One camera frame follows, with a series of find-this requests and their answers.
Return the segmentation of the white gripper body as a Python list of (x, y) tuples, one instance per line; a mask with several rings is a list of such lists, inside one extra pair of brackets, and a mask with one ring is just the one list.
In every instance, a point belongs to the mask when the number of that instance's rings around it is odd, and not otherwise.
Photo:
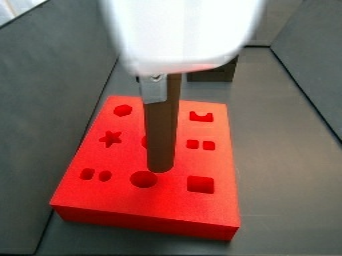
[(122, 63), (134, 75), (225, 64), (248, 42), (265, 0), (100, 0)]

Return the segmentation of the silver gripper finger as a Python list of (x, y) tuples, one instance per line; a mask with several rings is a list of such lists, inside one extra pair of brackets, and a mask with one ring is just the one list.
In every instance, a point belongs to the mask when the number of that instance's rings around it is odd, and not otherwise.
[(144, 104), (164, 102), (167, 100), (167, 75), (157, 74), (138, 76), (138, 90)]

